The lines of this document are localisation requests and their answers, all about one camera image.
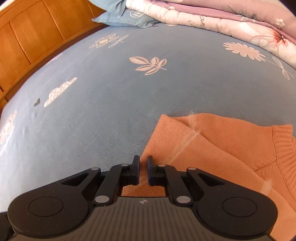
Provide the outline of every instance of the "bed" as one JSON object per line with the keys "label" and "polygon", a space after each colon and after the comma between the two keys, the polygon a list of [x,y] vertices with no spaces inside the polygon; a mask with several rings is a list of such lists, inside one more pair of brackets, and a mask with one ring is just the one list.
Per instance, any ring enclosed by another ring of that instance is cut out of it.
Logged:
{"label": "bed", "polygon": [[268,51],[189,26],[106,27],[91,21],[103,10],[70,2],[0,11],[1,212],[79,171],[131,163],[161,114],[296,125],[296,70]]}

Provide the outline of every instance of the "mattress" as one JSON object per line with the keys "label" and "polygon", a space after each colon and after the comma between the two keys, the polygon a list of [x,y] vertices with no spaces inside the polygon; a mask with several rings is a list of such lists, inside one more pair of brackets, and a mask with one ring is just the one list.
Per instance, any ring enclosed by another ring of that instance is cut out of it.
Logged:
{"label": "mattress", "polygon": [[107,27],[35,72],[0,119],[0,208],[87,168],[141,155],[161,114],[296,125],[296,70],[204,29]]}

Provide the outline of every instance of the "blue pillow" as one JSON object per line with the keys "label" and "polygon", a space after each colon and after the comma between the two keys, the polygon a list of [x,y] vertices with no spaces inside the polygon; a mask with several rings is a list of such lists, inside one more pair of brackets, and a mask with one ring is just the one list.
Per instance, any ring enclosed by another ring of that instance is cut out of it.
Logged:
{"label": "blue pillow", "polygon": [[126,0],[89,0],[93,5],[113,13],[117,16],[122,16],[126,8]]}
{"label": "blue pillow", "polygon": [[105,12],[92,20],[97,23],[105,23],[114,27],[138,26],[140,28],[148,28],[154,24],[160,23],[160,21],[157,21],[146,14],[130,9],[126,9],[121,17],[110,12]]}

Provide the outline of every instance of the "ribbed knit trim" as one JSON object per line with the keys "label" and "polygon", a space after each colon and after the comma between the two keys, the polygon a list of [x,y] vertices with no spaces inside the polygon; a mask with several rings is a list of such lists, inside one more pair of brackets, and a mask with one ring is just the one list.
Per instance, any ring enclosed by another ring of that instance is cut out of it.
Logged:
{"label": "ribbed knit trim", "polygon": [[291,125],[272,126],[276,162],[291,195],[296,200],[296,147]]}

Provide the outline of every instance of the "knit fabric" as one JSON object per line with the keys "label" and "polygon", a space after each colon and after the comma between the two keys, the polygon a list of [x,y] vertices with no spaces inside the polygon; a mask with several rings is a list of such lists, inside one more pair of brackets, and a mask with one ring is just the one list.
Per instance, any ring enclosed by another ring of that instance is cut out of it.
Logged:
{"label": "knit fabric", "polygon": [[261,127],[213,114],[171,118],[162,115],[142,154],[140,184],[123,196],[165,196],[147,184],[146,158],[179,171],[197,167],[260,192],[274,201],[278,219],[271,236],[288,241],[296,234],[296,148],[292,126]]}

